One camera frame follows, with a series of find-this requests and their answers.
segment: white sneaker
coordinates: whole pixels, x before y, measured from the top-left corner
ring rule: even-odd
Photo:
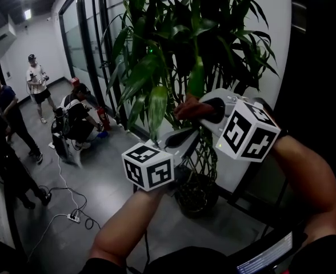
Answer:
[[[79,143],[79,142],[75,141],[75,148],[76,148],[77,150],[88,149],[90,146],[91,146],[91,144],[88,143],[88,142]]]

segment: white t-shirt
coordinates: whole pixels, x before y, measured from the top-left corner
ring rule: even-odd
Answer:
[[[26,73],[26,80],[28,82],[39,82],[41,85],[31,85],[31,94],[40,94],[47,89],[46,87],[46,73],[42,70],[42,66],[37,64],[35,67],[30,66]]]

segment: person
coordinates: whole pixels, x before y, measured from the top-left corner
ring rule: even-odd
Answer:
[[[18,107],[18,98],[10,86],[2,85],[0,80],[0,109],[3,116],[8,121],[11,127],[11,133],[15,132],[21,139],[30,147],[29,155],[35,155],[36,162],[42,162],[42,153],[36,145],[35,140],[27,131],[25,122],[23,121],[22,113]]]
[[[196,116],[210,113],[210,107],[190,99],[175,111],[176,117],[191,117],[193,106]],[[290,274],[336,273],[336,179],[330,166],[289,135],[278,139],[271,152],[294,192],[312,209],[306,221],[307,239],[291,262]],[[157,188],[131,196],[95,237],[81,274],[126,273],[126,258],[144,235],[164,193],[164,188]],[[154,260],[144,273],[237,273],[232,266],[230,257],[222,253],[188,247]]]
[[[103,130],[103,127],[88,114],[90,108],[81,103],[89,94],[90,91],[86,85],[81,83],[74,87],[71,94],[61,101],[61,108],[66,114],[69,127],[69,131],[65,136],[75,140],[75,148],[77,150],[89,148],[91,146],[90,142]]]
[[[50,91],[47,89],[46,81],[49,80],[49,77],[46,75],[42,66],[39,65],[36,61],[34,54],[29,55],[30,67],[27,70],[26,80],[27,84],[30,87],[31,95],[34,95],[35,101],[37,104],[37,111],[42,124],[46,124],[47,121],[42,116],[42,103],[47,99],[49,105],[56,110],[55,104],[51,98]]]
[[[3,179],[5,186],[11,188],[25,208],[35,208],[35,203],[31,202],[25,194],[29,189],[34,192],[44,206],[47,206],[51,200],[51,195],[47,195],[44,190],[37,186],[14,150],[9,146],[6,141],[6,135],[9,132],[10,127],[0,115],[0,177]]]

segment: white cube marker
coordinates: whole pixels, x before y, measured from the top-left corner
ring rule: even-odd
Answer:
[[[142,143],[122,154],[126,178],[150,191],[174,181],[173,155]]]
[[[238,100],[216,148],[236,160],[262,162],[280,131],[263,105]]]

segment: black pants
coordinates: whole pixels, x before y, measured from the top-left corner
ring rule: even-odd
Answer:
[[[30,200],[26,196],[26,192],[29,189],[34,192],[37,198],[41,201],[45,201],[45,193],[37,186],[37,183],[29,175],[10,147],[4,155],[0,155],[0,176],[4,181],[4,185],[8,186],[10,191],[13,192],[24,205],[30,203]]]
[[[9,122],[12,132],[17,133],[17,135],[28,145],[28,147],[30,147],[31,152],[34,155],[40,155],[40,149],[36,145],[35,140],[33,140],[31,135],[27,131],[25,122],[23,121],[23,117],[19,108],[12,108],[6,118]]]

